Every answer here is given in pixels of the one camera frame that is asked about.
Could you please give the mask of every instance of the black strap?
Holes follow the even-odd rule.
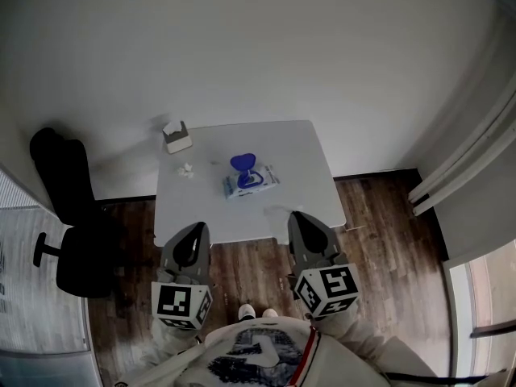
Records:
[[[435,385],[455,385],[455,384],[476,384],[487,376],[476,376],[476,377],[424,377],[424,376],[412,376],[410,374],[402,374],[399,372],[386,372],[385,376],[390,380],[396,381],[413,381],[415,383],[426,383]]]

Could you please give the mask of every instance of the blue plastic object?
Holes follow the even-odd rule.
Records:
[[[256,163],[256,156],[253,153],[233,156],[230,163],[233,168],[240,172],[237,181],[239,188],[248,189],[264,183],[264,177],[257,171],[252,170],[252,167]]]

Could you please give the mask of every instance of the person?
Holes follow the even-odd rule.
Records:
[[[397,337],[385,341],[357,319],[357,303],[346,311],[310,322],[279,317],[267,309],[239,308],[239,322],[208,334],[152,323],[153,348],[144,368],[115,387],[286,387],[421,386],[389,374],[435,377],[424,361]],[[495,386],[493,378],[481,385]]]

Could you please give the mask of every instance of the chair backrest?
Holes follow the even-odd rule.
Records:
[[[65,140],[46,127],[32,137],[31,157],[62,223],[83,225],[101,214],[81,141]]]

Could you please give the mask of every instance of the white wall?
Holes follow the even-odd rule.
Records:
[[[97,198],[153,194],[156,126],[314,122],[334,176],[405,158],[492,0],[0,0],[0,95],[84,141]]]
[[[488,113],[516,73],[516,21],[509,20],[484,78],[463,110],[418,163],[422,177],[442,163]],[[516,118],[516,108],[507,119]],[[482,256],[516,238],[516,143],[435,207],[451,263]]]
[[[0,169],[41,204],[50,206],[47,191],[29,154],[29,141],[20,131],[12,111],[0,103]]]

